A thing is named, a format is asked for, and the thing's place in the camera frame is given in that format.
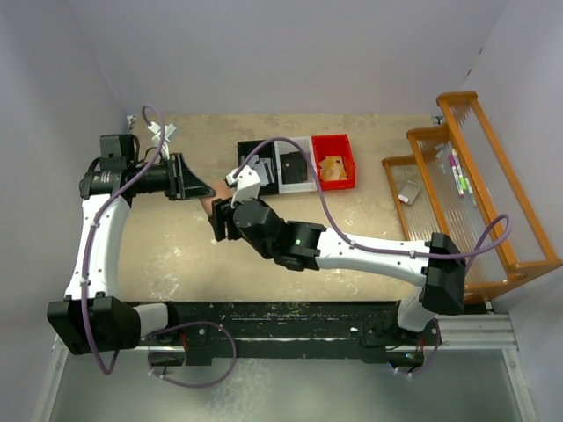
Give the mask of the pink leather card holder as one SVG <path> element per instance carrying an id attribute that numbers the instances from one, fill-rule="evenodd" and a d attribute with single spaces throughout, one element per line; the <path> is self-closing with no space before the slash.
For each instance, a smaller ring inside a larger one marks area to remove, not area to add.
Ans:
<path id="1" fill-rule="evenodd" d="M 211 187 L 214 190 L 215 195 L 200 199 L 201 206 L 207 216 L 211 216 L 213 214 L 212 204 L 215 200 L 227 200 L 232 197 L 232 190 L 222 179 L 212 184 Z"/>

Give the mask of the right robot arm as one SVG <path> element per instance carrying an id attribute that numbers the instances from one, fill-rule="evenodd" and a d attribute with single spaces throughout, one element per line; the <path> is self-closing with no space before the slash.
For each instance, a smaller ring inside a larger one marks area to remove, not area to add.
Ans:
<path id="1" fill-rule="evenodd" d="M 214 200 L 208 220 L 216 241 L 243 239 L 262 258 L 290 271 L 344 269 L 411 284 L 413 292 L 400 301 L 391 322 L 391 334 L 401 344 L 413 343 L 434 317 L 464 312 L 466 263 L 443 233 L 426 242 L 340 236 L 322 224 L 286 221 L 263 200 Z"/>

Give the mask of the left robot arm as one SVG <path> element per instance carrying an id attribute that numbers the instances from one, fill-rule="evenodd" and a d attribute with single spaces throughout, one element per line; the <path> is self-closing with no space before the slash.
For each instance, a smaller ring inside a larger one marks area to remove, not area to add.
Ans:
<path id="1" fill-rule="evenodd" d="M 181 324 L 162 302 L 134 305 L 118 298 L 118 263 L 132 200 L 163 193 L 168 200 L 212 197 L 214 189 L 195 176 L 182 154 L 143 169 L 135 135 L 103 135 L 100 156 L 79 183 L 83 227 L 75 269 L 62 300 L 48 305 L 47 318 L 75 355 L 138 346 L 150 334 L 162 345 L 178 340 Z"/>

